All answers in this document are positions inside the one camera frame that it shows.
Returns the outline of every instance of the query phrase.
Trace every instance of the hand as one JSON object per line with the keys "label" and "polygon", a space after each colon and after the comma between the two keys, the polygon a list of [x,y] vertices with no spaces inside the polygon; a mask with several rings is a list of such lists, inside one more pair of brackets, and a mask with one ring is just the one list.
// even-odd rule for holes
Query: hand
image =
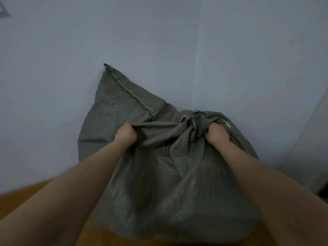
{"label": "hand", "polygon": [[220,146],[228,143],[230,136],[225,128],[218,123],[211,123],[208,127],[208,132],[205,134],[206,140],[213,146]]}
{"label": "hand", "polygon": [[132,128],[132,124],[126,123],[118,129],[115,135],[115,142],[119,143],[126,149],[137,140],[137,133]]}

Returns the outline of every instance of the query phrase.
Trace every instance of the person's left hand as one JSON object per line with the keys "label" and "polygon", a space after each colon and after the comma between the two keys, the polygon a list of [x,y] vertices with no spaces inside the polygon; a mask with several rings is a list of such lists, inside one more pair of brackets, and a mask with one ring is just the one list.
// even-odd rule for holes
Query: person's left hand
{"label": "person's left hand", "polygon": [[128,148],[137,140],[137,133],[132,128],[132,124],[126,123],[118,129],[115,135],[115,142]]}

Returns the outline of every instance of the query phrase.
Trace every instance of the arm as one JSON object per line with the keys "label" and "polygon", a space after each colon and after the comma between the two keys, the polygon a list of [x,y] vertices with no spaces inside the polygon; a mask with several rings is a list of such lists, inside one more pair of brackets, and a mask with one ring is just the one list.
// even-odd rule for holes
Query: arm
{"label": "arm", "polygon": [[137,139],[131,124],[115,140],[55,178],[0,221],[2,245],[75,245],[122,154]]}
{"label": "arm", "polygon": [[327,245],[328,205],[297,182],[248,155],[212,123],[206,139],[224,157],[262,213],[278,245]]}

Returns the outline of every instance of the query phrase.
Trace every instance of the orange-brown wooden surface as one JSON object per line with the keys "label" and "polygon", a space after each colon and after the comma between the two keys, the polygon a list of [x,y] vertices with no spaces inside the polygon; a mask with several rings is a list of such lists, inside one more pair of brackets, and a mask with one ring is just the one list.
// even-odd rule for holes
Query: orange-brown wooden surface
{"label": "orange-brown wooden surface", "polygon": [[[28,186],[7,194],[0,195],[0,220],[6,215],[15,210],[29,197],[35,194],[49,181],[45,181],[36,185]],[[104,228],[94,226],[90,221],[87,221],[80,238],[77,242],[78,246],[173,246],[175,244],[149,239],[143,241],[131,241],[125,238],[116,236],[114,233],[107,231]],[[277,246],[270,235],[269,231],[263,223],[256,226],[254,231],[237,243],[225,244],[231,246]]]}

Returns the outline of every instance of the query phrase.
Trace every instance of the wrinkled fabric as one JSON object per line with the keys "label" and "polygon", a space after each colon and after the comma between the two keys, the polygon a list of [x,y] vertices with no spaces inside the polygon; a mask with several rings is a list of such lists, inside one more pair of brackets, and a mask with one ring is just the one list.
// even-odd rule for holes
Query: wrinkled fabric
{"label": "wrinkled fabric", "polygon": [[235,145],[257,158],[251,144],[223,114],[177,111],[105,66],[78,138],[79,159],[113,141],[126,122],[138,139],[118,162],[94,222],[136,240],[227,243],[246,237],[259,213],[204,135],[210,123],[220,123]]}

